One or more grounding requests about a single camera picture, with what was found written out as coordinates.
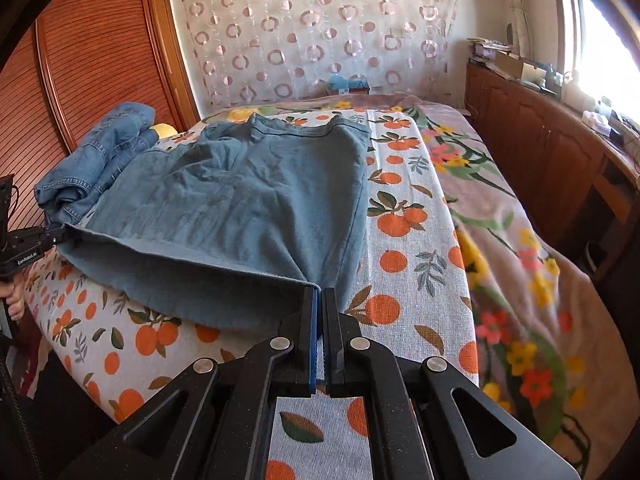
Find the person's left hand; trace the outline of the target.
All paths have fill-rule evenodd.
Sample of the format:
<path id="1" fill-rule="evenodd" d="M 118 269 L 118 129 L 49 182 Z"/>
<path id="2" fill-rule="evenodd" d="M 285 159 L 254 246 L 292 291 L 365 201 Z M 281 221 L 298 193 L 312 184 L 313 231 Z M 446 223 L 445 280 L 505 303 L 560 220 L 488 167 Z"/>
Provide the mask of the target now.
<path id="1" fill-rule="evenodd" d="M 23 317 L 26 309 L 23 275 L 16 274 L 12 281 L 1 282 L 0 297 L 6 302 L 10 319 L 18 322 Z"/>

